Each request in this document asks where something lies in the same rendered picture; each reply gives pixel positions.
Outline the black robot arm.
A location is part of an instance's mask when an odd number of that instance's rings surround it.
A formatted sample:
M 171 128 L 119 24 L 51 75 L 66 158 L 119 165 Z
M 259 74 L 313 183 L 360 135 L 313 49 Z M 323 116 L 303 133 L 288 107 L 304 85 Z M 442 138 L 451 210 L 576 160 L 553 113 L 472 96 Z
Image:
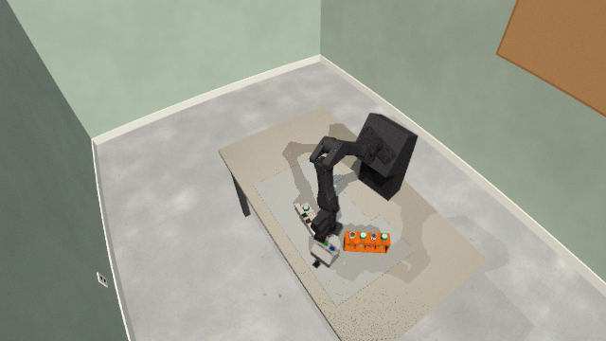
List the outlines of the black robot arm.
M 333 166 L 341 161 L 346 155 L 358 155 L 363 158 L 371 158 L 377 154 L 385 164 L 388 164 L 396 155 L 370 126 L 367 126 L 363 130 L 360 137 L 362 138 L 361 141 L 372 145 L 358 140 L 358 142 L 348 142 L 347 144 L 347 142 L 345 143 L 343 140 L 339 141 L 339 139 L 336 140 L 334 137 L 324 136 L 310 156 L 310 162 L 314 164 L 317 173 L 317 204 L 319 208 L 321 208 L 311 224 L 311 229 L 315 233 L 314 239 L 317 242 L 324 243 L 329 232 L 333 234 L 336 228 L 335 214 L 339 211 L 340 207 L 338 205 L 338 196 L 336 195 L 333 185 Z M 324 153 L 327 153 L 328 155 L 326 157 L 321 156 Z

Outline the white tray with four round nests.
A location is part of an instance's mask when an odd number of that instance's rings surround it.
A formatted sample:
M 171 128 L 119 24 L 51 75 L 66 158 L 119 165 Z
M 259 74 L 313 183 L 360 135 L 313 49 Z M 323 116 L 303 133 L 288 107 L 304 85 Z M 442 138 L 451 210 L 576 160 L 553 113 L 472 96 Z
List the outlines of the white tray with four round nests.
M 303 210 L 303 206 L 304 205 L 308 205 L 309 206 L 309 210 L 305 211 Z M 312 224 L 312 220 L 315 218 L 316 214 L 315 212 L 312 210 L 311 206 L 309 205 L 309 203 L 300 205 L 299 203 L 294 205 L 294 209 L 297 212 L 297 214 L 299 215 L 299 217 L 301 218 L 302 222 L 304 223 L 304 225 L 307 227 L 307 229 L 309 230 L 309 232 L 311 233 L 313 239 L 314 239 L 314 232 L 311 229 L 311 224 Z

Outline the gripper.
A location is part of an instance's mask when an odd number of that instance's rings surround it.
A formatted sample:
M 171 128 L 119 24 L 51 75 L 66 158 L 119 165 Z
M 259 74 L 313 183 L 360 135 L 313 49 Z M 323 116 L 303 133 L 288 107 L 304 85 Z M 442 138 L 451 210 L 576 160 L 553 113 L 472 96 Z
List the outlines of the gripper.
M 335 221 L 335 222 L 336 222 L 336 221 Z M 335 223 L 335 222 L 334 222 L 334 223 Z M 332 224 L 334 224 L 334 223 L 332 223 Z M 335 230 L 334 230 L 333 234 L 334 234 L 335 236 L 337 236 L 337 235 L 338 235 L 338 232 L 339 232 L 339 230 L 340 230 L 341 228 L 342 228 L 342 224 L 341 224 L 341 223 L 336 222 L 336 228 L 335 228 Z M 329 233 L 328 237 L 330 237 L 331 235 L 332 235 L 332 234 L 331 234 L 331 233 Z

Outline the orange tube holder block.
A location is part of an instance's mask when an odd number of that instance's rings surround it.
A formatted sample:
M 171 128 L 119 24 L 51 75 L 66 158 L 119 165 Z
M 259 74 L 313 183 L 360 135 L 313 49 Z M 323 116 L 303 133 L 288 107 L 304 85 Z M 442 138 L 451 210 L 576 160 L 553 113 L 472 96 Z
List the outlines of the orange tube holder block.
M 390 234 L 386 233 L 388 235 L 388 238 L 386 241 L 382 241 L 381 240 L 381 235 L 383 233 L 376 233 L 377 234 L 377 238 L 376 240 L 371 240 L 370 239 L 370 232 L 366 232 L 366 238 L 365 240 L 360 239 L 360 233 L 361 232 L 355 232 L 356 236 L 355 239 L 350 239 L 349 238 L 349 233 L 353 232 L 353 231 L 346 231 L 346 240 L 344 242 L 344 251 L 356 251 L 356 252 L 374 252 L 374 253 L 387 253 L 387 250 L 390 246 Z M 352 246 L 348 246 L 348 244 L 353 244 Z M 363 247 L 359 247 L 358 244 L 362 244 Z M 356 246 L 357 245 L 357 246 Z M 369 248 L 369 245 L 374 245 L 372 248 Z M 375 245 L 381 245 L 383 246 L 383 248 L 380 248 L 379 246 L 375 246 Z M 377 248 L 377 249 L 376 249 Z

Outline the grey control panel with blue and green buttons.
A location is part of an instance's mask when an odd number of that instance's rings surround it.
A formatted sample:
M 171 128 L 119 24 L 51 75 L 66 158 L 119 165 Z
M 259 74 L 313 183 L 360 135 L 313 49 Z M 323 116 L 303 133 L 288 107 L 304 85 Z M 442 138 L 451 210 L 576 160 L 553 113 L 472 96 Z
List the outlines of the grey control panel with blue and green buttons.
M 313 266 L 317 269 L 321 261 L 324 265 L 330 268 L 332 263 L 334 263 L 339 257 L 339 253 L 340 251 L 338 249 L 326 241 L 324 243 L 315 242 L 311 250 L 311 255 L 316 258 Z

